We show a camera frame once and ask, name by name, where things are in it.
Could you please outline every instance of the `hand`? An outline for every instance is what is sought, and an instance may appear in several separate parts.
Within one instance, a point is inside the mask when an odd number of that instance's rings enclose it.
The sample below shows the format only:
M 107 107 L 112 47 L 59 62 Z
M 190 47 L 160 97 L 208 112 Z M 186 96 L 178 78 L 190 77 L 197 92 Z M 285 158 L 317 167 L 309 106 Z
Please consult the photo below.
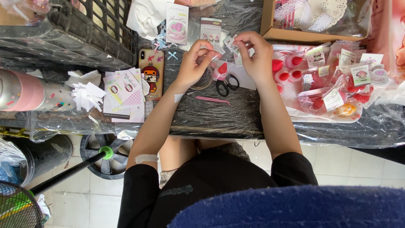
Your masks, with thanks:
M 209 41 L 197 40 L 190 51 L 183 54 L 183 60 L 180 65 L 179 74 L 174 83 L 176 85 L 188 89 L 190 86 L 196 84 L 202 77 L 205 69 L 208 67 L 212 59 L 216 56 L 221 57 L 216 51 L 213 51 L 213 46 Z
M 243 32 L 235 37 L 234 45 L 238 45 L 241 53 L 243 67 L 255 84 L 268 82 L 272 79 L 271 61 L 273 59 L 273 46 L 266 42 L 258 33 Z M 249 57 L 249 49 L 254 48 L 254 54 Z

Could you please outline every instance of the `scissors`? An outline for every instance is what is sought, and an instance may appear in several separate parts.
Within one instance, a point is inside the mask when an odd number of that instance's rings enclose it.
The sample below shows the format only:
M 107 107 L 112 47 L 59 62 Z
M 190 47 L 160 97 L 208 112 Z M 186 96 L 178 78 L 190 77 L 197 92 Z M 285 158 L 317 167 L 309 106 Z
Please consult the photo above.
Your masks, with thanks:
M 231 83 L 229 82 L 229 78 L 233 78 L 234 80 L 236 80 L 238 85 L 237 86 L 231 85 Z M 226 93 L 221 93 L 220 86 L 223 87 L 223 90 L 225 90 Z M 232 74 L 229 74 L 229 76 L 227 76 L 224 81 L 220 81 L 220 80 L 217 81 L 217 92 L 222 97 L 228 96 L 228 94 L 229 94 L 229 89 L 228 88 L 230 88 L 231 90 L 237 90 L 239 88 L 239 81 Z

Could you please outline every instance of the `black t-shirt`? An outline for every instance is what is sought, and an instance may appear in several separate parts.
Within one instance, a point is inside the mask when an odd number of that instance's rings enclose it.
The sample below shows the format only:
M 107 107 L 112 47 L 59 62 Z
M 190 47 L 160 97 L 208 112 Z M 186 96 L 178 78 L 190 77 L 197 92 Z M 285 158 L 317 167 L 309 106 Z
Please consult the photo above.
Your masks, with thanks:
M 299 153 L 277 156 L 269 176 L 255 164 L 215 149 L 184 163 L 162 189 L 158 181 L 158 172 L 149 165 L 125 172 L 118 228 L 166 227 L 186 207 L 225 193 L 318 184 L 311 163 Z

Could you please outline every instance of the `black plastic crate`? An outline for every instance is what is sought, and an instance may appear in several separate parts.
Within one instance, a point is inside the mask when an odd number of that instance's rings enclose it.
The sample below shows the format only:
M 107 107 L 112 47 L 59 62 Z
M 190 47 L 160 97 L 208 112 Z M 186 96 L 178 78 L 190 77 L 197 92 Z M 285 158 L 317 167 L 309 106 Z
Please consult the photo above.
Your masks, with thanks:
M 51 10 L 40 25 L 0 26 L 0 50 L 4 51 L 0 58 L 6 58 L 3 53 L 15 53 L 19 58 L 37 59 L 37 64 L 80 65 L 101 71 L 135 66 L 137 35 L 124 26 L 130 2 L 78 1 L 86 15 L 70 0 L 50 0 Z M 33 67 L 31 64 L 26 62 L 25 67 Z

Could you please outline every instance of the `person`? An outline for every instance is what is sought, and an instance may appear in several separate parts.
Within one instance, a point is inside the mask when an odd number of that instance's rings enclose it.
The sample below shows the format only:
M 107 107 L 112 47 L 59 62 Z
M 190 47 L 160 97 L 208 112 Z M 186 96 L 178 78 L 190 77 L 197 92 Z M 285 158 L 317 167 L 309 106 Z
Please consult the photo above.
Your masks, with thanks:
M 197 40 L 184 53 L 176 80 L 134 140 L 124 175 L 119 228 L 166 227 L 188 206 L 230 192 L 318 184 L 311 163 L 302 155 L 298 136 L 273 80 L 273 47 L 256 32 L 239 34 L 234 44 L 260 95 L 263 131 L 273 160 L 271 176 L 251 163 L 236 142 L 168 137 L 178 105 L 175 95 L 185 93 L 195 84 L 218 55 L 209 41 Z M 255 53 L 249 57 L 251 47 Z M 158 153 L 161 189 L 154 159 Z

